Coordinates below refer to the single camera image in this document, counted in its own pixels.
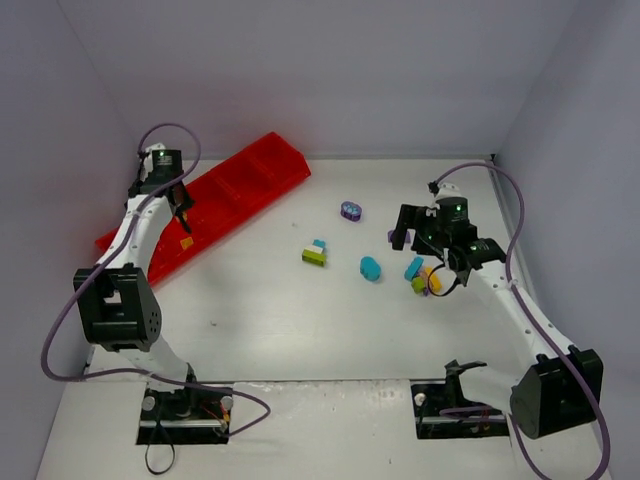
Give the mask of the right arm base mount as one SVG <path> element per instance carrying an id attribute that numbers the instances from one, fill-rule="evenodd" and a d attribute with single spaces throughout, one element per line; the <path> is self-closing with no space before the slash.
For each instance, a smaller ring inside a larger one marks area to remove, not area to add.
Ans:
<path id="1" fill-rule="evenodd" d="M 410 381 L 415 433 L 418 440 L 508 437 L 509 426 L 499 411 L 464 397 L 460 377 L 485 362 L 445 365 L 442 379 Z"/>

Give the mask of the purple round lego piece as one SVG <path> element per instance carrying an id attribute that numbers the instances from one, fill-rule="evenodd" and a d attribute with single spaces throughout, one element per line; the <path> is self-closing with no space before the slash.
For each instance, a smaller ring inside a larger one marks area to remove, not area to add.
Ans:
<path id="1" fill-rule="evenodd" d="M 344 201 L 340 205 L 340 215 L 352 222 L 358 222 L 362 216 L 362 208 L 357 203 Z"/>

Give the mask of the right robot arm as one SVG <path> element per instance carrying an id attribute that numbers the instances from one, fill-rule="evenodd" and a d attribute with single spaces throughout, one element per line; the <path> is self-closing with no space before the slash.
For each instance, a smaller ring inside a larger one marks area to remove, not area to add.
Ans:
<path id="1" fill-rule="evenodd" d="M 458 406 L 482 403 L 512 416 L 520 431 L 538 439 L 596 419 L 603 362 L 581 350 L 546 318 L 507 269 L 507 256 L 491 238 L 481 238 L 468 218 L 464 197 L 441 198 L 431 206 L 401 206 L 391 245 L 439 260 L 454 284 L 472 292 L 489 317 L 510 337 L 518 363 L 509 374 L 485 360 L 447 364 Z"/>

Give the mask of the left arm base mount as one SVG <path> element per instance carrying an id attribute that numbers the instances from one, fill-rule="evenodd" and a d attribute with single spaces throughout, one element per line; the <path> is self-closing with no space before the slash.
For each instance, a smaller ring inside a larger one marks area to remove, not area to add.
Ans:
<path id="1" fill-rule="evenodd" d="M 141 401 L 137 445 L 222 445 L 229 441 L 234 400 L 221 392 L 146 388 Z"/>

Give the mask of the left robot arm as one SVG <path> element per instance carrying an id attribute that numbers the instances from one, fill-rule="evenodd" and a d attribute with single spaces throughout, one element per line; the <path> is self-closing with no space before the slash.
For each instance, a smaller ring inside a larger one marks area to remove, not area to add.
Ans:
<path id="1" fill-rule="evenodd" d="M 129 190 L 124 218 L 96 264 L 104 270 L 77 300 L 86 340 L 126 358 L 149 378 L 150 390 L 162 393 L 183 389 L 193 375 L 162 337 L 162 312 L 148 279 L 153 253 L 171 221 L 191 231 L 185 212 L 194 201 L 185 185 L 179 182 L 154 192 L 182 174 L 179 150 L 162 143 L 144 150 L 140 179 Z"/>

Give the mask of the turquoise round lego piece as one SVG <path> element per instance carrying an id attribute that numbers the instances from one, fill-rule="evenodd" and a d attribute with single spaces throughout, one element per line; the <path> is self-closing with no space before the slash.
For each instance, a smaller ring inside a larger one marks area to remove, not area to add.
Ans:
<path id="1" fill-rule="evenodd" d="M 361 276 L 369 282 L 379 281 L 382 275 L 380 264 L 371 256 L 361 258 L 359 271 Z"/>

